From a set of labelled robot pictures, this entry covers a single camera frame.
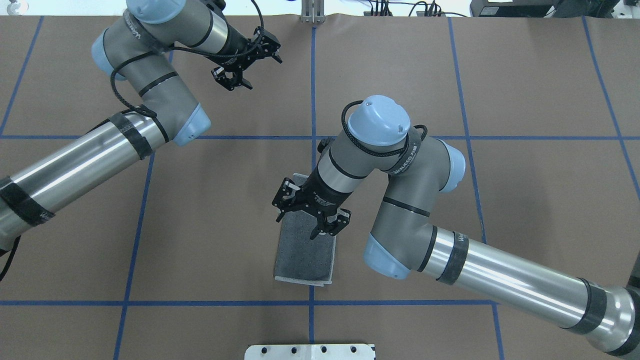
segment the light blue cap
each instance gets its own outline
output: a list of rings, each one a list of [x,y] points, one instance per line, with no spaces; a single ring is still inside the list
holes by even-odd
[[[367,247],[364,249],[364,262],[382,275],[398,280],[406,279],[407,275],[411,272],[411,270],[394,258],[389,251],[382,247],[371,233],[369,234]]]
[[[136,19],[148,24],[162,24],[176,17],[186,0],[127,0],[127,9]]]
[[[400,142],[411,126],[409,114],[393,99],[372,95],[349,117],[348,128],[356,139],[375,146]]]
[[[113,66],[111,66],[109,59],[107,59],[107,54],[104,52],[104,33],[106,31],[107,30],[105,29],[102,34],[95,39],[93,45],[91,45],[91,56],[93,57],[95,64],[98,65],[98,68],[111,76]],[[116,74],[116,80],[125,80],[125,77],[120,74]]]
[[[185,146],[188,142],[202,135],[205,131],[211,127],[211,120],[202,109],[200,103],[196,106],[191,116],[187,119],[182,129],[178,131],[178,135],[175,136],[173,141],[178,146]]]
[[[456,149],[453,146],[449,146],[448,143],[440,140],[444,146],[447,148],[447,152],[449,153],[449,180],[445,186],[440,190],[441,193],[448,193],[449,191],[455,189],[458,186],[458,183],[465,176],[465,170],[467,169],[467,161],[465,157],[462,155],[460,150]]]

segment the sticker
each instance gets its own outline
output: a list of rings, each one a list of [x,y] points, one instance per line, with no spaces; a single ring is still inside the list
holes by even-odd
[[[483,8],[480,12],[480,16],[482,15],[495,15],[498,12],[499,6],[488,6]]]

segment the gray cloth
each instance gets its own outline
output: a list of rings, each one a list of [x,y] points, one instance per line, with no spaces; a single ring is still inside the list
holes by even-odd
[[[294,174],[292,180],[301,185],[306,178]],[[331,284],[335,236],[318,235],[309,240],[309,234],[316,225],[316,218],[304,211],[283,217],[273,274],[276,280],[314,286]]]

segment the white metal plate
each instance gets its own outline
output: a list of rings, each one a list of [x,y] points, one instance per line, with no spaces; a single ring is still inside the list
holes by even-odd
[[[244,360],[376,360],[373,344],[253,345]]]

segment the white bracket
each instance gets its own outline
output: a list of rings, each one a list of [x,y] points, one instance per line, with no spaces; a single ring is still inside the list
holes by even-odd
[[[373,344],[254,345],[244,360],[376,360]]]
[[[324,0],[302,0],[300,21],[322,24],[324,22]]]

